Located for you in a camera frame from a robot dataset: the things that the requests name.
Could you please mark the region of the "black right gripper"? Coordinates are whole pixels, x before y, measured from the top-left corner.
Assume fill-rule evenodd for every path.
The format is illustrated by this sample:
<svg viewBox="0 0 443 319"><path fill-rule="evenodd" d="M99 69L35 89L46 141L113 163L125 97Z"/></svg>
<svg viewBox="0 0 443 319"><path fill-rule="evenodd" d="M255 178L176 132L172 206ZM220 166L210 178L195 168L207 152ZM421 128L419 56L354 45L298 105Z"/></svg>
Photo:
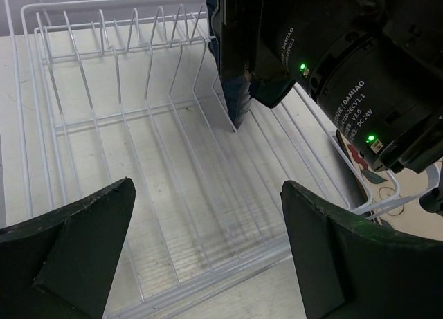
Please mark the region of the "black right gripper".
<svg viewBox="0 0 443 319"><path fill-rule="evenodd" d="M218 0L219 77L244 76L251 99L277 106L296 83L281 56L284 29L297 10L313 15L329 0Z"/></svg>

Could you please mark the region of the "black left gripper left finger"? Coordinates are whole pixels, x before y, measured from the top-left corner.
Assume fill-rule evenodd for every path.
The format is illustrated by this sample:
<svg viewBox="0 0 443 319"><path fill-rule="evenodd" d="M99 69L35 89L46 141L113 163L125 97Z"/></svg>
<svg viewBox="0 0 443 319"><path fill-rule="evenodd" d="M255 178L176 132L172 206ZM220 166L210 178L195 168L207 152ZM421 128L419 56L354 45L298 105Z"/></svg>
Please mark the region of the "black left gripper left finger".
<svg viewBox="0 0 443 319"><path fill-rule="evenodd" d="M1 229L2 318L102 318L134 209L130 178Z"/></svg>

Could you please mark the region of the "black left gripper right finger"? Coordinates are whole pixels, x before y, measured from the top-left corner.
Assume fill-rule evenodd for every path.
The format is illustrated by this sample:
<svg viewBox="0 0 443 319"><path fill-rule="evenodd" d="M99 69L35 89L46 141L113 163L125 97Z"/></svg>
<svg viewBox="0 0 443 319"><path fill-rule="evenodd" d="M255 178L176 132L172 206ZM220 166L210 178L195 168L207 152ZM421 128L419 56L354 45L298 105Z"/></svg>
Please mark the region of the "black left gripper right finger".
<svg viewBox="0 0 443 319"><path fill-rule="evenodd" d="M398 232L295 181L281 192L308 318L441 318L442 243Z"/></svg>

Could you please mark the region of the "dark blue leaf plate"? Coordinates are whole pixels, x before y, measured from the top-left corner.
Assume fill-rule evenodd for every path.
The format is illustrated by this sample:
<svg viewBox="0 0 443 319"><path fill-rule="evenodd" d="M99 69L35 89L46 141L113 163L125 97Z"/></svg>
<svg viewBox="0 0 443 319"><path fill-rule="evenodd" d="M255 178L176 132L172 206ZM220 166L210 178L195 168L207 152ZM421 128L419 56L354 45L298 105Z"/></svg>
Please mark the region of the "dark blue leaf plate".
<svg viewBox="0 0 443 319"><path fill-rule="evenodd" d="M212 37L208 47L215 58L217 71L220 73L219 35L215 32L216 24L214 22L217 4L218 0L206 0L210 36ZM251 107L250 82L244 76L229 80L221 79L220 82L228 110L228 117L233 127L239 129Z"/></svg>

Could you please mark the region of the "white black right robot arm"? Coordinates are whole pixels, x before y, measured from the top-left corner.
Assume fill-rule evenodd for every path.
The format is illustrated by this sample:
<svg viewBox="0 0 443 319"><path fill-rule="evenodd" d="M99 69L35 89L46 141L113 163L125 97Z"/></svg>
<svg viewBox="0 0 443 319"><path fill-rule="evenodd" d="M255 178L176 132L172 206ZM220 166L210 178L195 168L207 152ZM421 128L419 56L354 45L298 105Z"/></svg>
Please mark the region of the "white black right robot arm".
<svg viewBox="0 0 443 319"><path fill-rule="evenodd" d="M294 85L375 171L442 157L442 0L206 0L228 116Z"/></svg>

